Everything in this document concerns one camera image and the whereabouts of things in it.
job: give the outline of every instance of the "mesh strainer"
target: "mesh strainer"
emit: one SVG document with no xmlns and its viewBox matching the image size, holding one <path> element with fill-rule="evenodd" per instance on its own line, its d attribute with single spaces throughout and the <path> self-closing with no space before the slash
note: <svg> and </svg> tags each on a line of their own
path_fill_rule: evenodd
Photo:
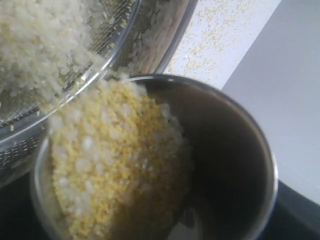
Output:
<svg viewBox="0 0 320 240">
<path fill-rule="evenodd" d="M 88 65 L 79 74 L 63 77 L 67 83 L 57 98 L 66 103 L 105 69 L 128 73 L 154 73 L 169 62 L 180 41 L 197 0 L 100 0 L 113 24 L 100 27 L 91 49 L 104 57 L 96 71 Z M 34 93 L 0 95 L 0 187 L 30 169 L 30 155 L 43 132 L 42 122 L 57 105 L 35 101 Z"/>
</svg>

